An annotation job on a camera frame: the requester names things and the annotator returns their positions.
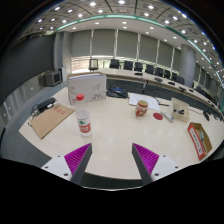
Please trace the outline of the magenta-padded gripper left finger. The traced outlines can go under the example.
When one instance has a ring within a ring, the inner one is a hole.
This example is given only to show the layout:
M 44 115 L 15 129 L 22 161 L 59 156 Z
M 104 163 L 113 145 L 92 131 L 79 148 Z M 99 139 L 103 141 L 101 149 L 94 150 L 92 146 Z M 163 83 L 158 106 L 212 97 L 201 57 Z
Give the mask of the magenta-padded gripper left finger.
M 42 169 L 77 185 L 81 183 L 92 155 L 92 144 L 88 143 L 66 155 L 50 159 Z

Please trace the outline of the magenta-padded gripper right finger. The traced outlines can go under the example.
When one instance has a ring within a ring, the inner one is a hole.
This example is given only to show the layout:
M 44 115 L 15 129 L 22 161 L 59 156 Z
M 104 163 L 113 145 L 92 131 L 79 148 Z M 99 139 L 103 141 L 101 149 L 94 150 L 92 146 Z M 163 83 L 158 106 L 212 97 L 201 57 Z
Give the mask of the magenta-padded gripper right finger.
M 168 155 L 158 155 L 136 143 L 132 144 L 132 155 L 144 185 L 180 170 Z

